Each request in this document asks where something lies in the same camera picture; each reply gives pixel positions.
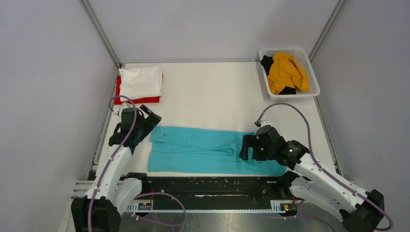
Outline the turquoise t-shirt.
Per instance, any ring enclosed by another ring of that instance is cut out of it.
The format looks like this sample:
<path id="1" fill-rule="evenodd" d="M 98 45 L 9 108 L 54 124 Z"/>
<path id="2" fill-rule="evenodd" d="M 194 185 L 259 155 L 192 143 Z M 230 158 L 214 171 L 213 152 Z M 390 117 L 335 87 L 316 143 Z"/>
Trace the turquoise t-shirt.
<path id="1" fill-rule="evenodd" d="M 245 132 L 158 126 L 150 134 L 149 172 L 281 176 L 275 160 L 239 157 Z"/>

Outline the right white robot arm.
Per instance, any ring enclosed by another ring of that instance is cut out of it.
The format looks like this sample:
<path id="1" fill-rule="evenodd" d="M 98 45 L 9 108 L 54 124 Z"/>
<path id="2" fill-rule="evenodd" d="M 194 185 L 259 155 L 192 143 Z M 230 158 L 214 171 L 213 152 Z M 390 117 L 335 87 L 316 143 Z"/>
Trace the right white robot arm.
<path id="1" fill-rule="evenodd" d="M 298 141 L 286 141 L 267 122 L 254 134 L 244 135 L 239 157 L 256 161 L 275 160 L 287 167 L 277 181 L 281 198 L 292 196 L 327 211 L 349 232 L 373 232 L 384 218 L 384 196 L 367 191 L 329 170 Z"/>

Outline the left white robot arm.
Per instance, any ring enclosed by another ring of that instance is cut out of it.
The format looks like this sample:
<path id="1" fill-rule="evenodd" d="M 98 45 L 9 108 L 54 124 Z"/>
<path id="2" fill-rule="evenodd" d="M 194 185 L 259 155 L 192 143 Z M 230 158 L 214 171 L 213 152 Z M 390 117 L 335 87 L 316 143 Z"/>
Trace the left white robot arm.
<path id="1" fill-rule="evenodd" d="M 117 232 L 122 214 L 134 197 L 149 195 L 149 184 L 136 177 L 127 177 L 121 186 L 118 182 L 135 148 L 160 121 L 161 117 L 143 104 L 121 111 L 120 122 L 108 140 L 103 169 L 85 195 L 75 197 L 71 203 L 75 231 Z"/>

